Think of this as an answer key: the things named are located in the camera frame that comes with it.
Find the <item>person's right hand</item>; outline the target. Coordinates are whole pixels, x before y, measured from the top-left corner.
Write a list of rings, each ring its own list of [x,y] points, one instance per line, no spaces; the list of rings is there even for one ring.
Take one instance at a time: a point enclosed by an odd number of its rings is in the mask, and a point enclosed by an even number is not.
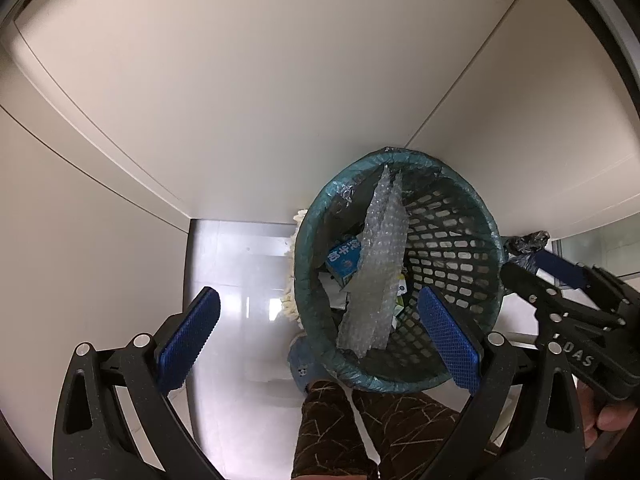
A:
[[[612,434],[612,440],[604,448],[605,453],[611,452],[636,416],[638,406],[626,400],[598,408],[596,394],[580,380],[576,391],[582,413],[585,448],[591,448],[602,434]]]

